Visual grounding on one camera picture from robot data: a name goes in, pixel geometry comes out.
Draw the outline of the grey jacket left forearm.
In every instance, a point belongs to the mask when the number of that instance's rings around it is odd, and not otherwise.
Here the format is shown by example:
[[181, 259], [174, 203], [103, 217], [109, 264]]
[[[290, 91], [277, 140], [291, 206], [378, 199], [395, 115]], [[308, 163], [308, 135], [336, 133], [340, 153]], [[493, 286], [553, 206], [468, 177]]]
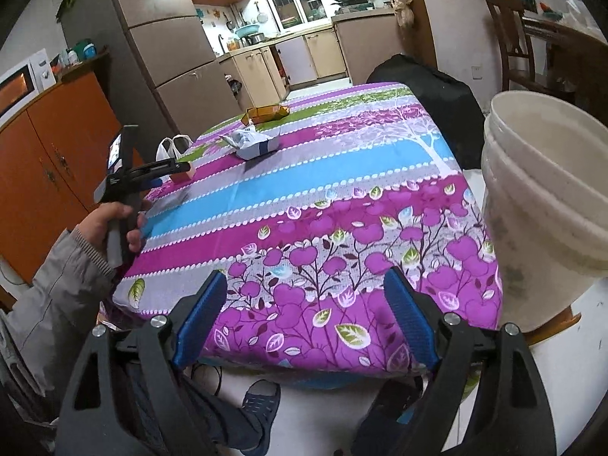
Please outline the grey jacket left forearm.
[[13, 381], [48, 401], [64, 395], [115, 274], [79, 228], [62, 232], [32, 286], [1, 316], [1, 357]]

